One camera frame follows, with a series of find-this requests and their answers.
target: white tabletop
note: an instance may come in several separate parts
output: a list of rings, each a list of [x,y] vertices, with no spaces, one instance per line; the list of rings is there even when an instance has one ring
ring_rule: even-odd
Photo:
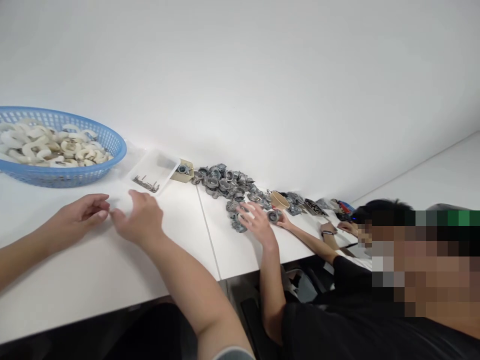
[[[114,173],[72,189],[32,186],[0,174],[0,248],[86,194],[110,194],[112,207],[129,211],[127,190]],[[219,280],[196,187],[170,180],[158,202],[165,233]],[[0,344],[167,294],[153,263],[119,237],[107,219],[79,244],[44,261],[0,294]]]
[[[249,231],[238,233],[231,227],[231,221],[225,209],[228,200],[224,197],[214,199],[206,193],[205,187],[202,185],[198,186],[198,193],[217,260],[220,278],[228,279],[259,270],[262,259],[262,246]],[[328,221],[324,217],[309,214],[297,216],[287,214],[287,216],[293,224],[317,238],[320,237],[319,222],[326,223]],[[336,216],[335,219],[332,216],[330,218],[332,224],[338,224]],[[314,254],[289,231],[274,225],[272,228],[278,241],[281,263],[303,259]],[[354,236],[342,230],[339,230],[339,233],[341,233],[340,236],[335,236],[339,246],[343,247],[357,242]]]

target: black t-shirt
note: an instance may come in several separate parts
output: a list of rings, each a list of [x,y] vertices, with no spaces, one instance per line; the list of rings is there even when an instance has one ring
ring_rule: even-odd
[[[403,303],[372,302],[372,272],[343,256],[333,261],[335,290],[314,304],[289,303],[282,322],[289,359],[480,359],[480,340],[424,317]]]

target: basket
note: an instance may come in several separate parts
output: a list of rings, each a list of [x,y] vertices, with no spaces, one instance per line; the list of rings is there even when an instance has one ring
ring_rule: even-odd
[[[127,153],[127,145],[118,133],[86,117],[37,107],[0,106],[0,123],[15,124],[24,118],[36,119],[45,127],[57,131],[62,131],[65,124],[74,124],[81,130],[93,130],[98,134],[97,141],[113,159],[92,166],[67,168],[31,166],[0,160],[0,171],[21,182],[46,188],[75,188],[91,184],[107,175]]]

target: black hair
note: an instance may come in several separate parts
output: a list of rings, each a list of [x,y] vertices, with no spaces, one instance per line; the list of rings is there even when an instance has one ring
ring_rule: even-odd
[[[405,226],[415,214],[413,208],[400,200],[377,199],[357,208],[351,215],[355,224],[371,223],[374,226]]]

